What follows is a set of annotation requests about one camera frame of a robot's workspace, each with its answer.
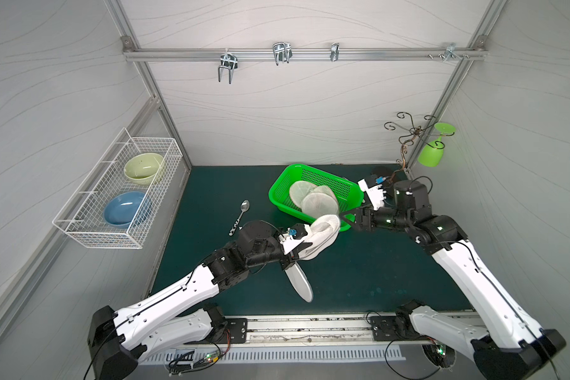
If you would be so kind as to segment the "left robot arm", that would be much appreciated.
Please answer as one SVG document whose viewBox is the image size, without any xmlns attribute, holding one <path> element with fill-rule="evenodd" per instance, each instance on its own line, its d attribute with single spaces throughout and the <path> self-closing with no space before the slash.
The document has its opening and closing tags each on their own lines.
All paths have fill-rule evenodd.
<svg viewBox="0 0 570 380">
<path fill-rule="evenodd" d="M 306 302 L 314 293 L 298 262 L 307 257 L 311 227 L 297 223 L 282 231 L 253 221 L 237 238 L 202 259 L 188 275 L 134 305 L 106 306 L 92 317 L 87 344 L 90 364 L 85 373 L 97 379 L 123 379 L 136 369 L 142 355 L 158 341 L 157 332 L 177 315 L 241 283 L 252 268 L 277 263 Z"/>
</svg>

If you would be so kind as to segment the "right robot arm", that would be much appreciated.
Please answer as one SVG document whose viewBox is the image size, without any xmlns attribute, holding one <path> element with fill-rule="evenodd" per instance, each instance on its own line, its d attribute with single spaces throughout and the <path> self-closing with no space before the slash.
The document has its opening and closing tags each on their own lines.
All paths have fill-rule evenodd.
<svg viewBox="0 0 570 380">
<path fill-rule="evenodd" d="M 506 291 L 481 260 L 464 230 L 447 215 L 435 215 L 427 187 L 417 180 L 394 183 L 394 206 L 372 175 L 359 181 L 370 203 L 341 217 L 358 231 L 387 229 L 406 233 L 451 277 L 476 310 L 475 327 L 413 301 L 398 315 L 413 332 L 438 340 L 471 359 L 487 379 L 527 379 L 561 352 L 566 341 L 556 329 L 544 329 Z"/>
</svg>

